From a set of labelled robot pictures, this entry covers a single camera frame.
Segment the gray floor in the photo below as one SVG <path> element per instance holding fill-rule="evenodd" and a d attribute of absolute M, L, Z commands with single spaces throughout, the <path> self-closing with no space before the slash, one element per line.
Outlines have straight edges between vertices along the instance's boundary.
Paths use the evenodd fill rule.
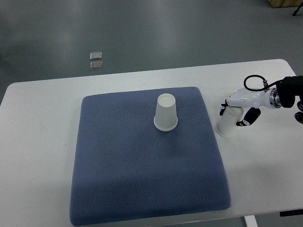
<path fill-rule="evenodd" d="M 303 9 L 293 17 L 295 9 L 266 0 L 1 0 L 0 102 L 14 82 L 241 61 L 281 58 L 303 75 Z M 89 70 L 94 51 L 102 70 Z M 303 225 L 302 216 L 256 218 L 260 227 Z"/>

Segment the robotic hand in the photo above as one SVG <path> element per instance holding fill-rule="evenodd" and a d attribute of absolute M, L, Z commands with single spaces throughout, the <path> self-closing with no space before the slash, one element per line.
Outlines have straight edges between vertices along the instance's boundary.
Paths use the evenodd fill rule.
<path fill-rule="evenodd" d="M 258 77 L 263 79 L 264 87 L 261 89 L 251 89 L 246 86 L 247 79 Z M 270 85 L 267 80 L 259 75 L 251 75 L 245 78 L 244 87 L 229 96 L 225 103 L 221 104 L 220 116 L 223 115 L 227 106 L 249 108 L 244 116 L 244 119 L 237 122 L 237 126 L 248 126 L 253 124 L 260 116 L 260 106 L 266 106 L 271 109 L 280 107 L 291 108 L 295 102 L 295 96 L 300 97 L 297 106 L 300 112 L 297 112 L 294 117 L 299 123 L 303 123 L 303 76 L 285 77 Z"/>

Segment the paper cup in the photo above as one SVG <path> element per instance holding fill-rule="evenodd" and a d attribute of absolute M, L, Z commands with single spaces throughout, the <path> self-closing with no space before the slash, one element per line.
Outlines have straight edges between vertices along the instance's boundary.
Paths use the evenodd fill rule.
<path fill-rule="evenodd" d="M 242 107 L 226 107 L 221 119 L 216 124 L 216 131 L 220 136 L 233 137 L 238 132 L 236 125 L 242 118 L 244 109 Z"/>
<path fill-rule="evenodd" d="M 177 126 L 176 99 L 173 95 L 165 93 L 158 97 L 153 122 L 161 131 L 170 131 Z"/>

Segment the cardboard box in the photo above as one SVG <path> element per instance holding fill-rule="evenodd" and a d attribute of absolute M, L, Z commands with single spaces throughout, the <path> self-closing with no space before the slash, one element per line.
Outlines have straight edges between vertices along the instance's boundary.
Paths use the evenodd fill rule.
<path fill-rule="evenodd" d="M 273 8 L 299 6 L 303 0 L 267 0 Z"/>

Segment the upside-down cup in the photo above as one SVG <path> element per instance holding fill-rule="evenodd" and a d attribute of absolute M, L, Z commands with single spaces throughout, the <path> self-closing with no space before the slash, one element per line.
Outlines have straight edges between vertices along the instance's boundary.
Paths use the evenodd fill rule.
<path fill-rule="evenodd" d="M 176 99 L 173 95 L 165 93 L 158 97 L 153 122 L 161 131 L 171 131 L 177 126 Z"/>

